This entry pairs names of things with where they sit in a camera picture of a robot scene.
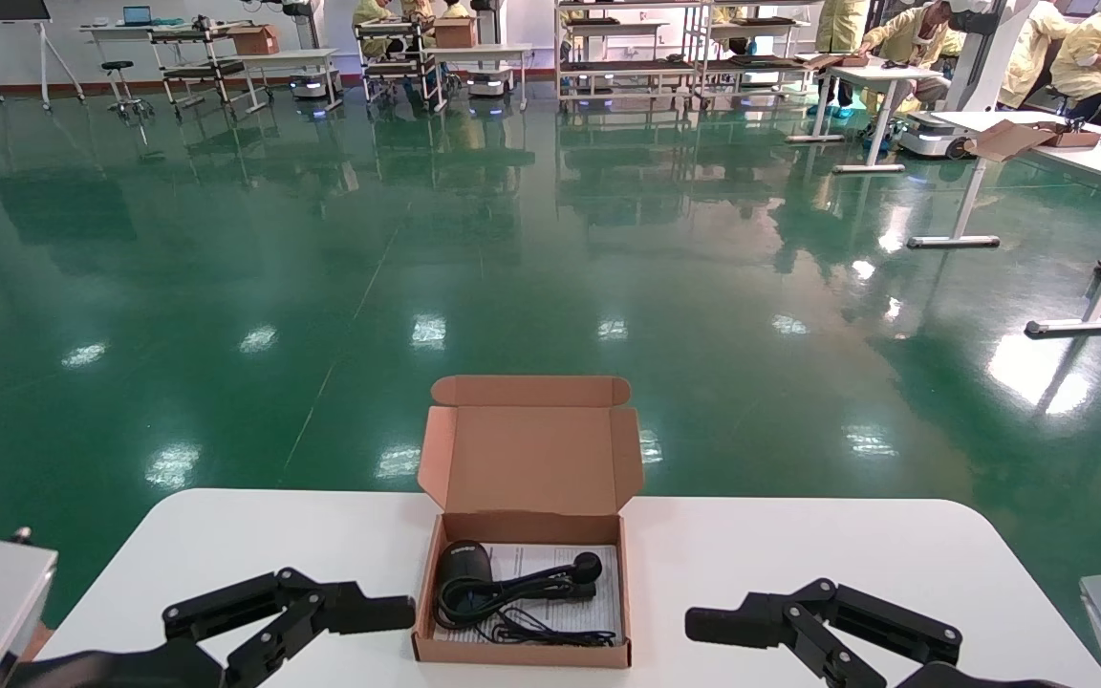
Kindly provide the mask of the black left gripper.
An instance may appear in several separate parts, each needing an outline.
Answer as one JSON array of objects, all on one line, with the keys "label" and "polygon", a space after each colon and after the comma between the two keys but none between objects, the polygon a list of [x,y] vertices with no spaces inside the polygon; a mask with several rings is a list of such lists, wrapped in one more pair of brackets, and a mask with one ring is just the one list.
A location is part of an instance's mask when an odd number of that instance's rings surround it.
[{"label": "black left gripper", "polygon": [[[79,652],[18,663],[8,687],[259,687],[323,634],[410,630],[410,596],[370,597],[355,582],[319,583],[293,568],[261,574],[167,607],[164,644],[148,652]],[[203,641],[263,621],[228,654]]]}]

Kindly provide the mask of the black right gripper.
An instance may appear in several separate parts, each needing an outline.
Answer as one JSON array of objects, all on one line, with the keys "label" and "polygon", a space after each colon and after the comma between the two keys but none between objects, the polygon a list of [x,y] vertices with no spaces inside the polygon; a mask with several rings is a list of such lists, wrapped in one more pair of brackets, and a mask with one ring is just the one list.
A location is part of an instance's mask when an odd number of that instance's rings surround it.
[{"label": "black right gripper", "polygon": [[749,592],[735,610],[690,607],[684,630],[696,643],[752,649],[784,646],[830,687],[887,684],[833,634],[840,631],[922,663],[922,669],[905,677],[900,688],[1065,688],[1065,684],[1037,678],[996,680],[967,675],[953,666],[960,660],[962,642],[957,627],[827,578],[786,596]]}]

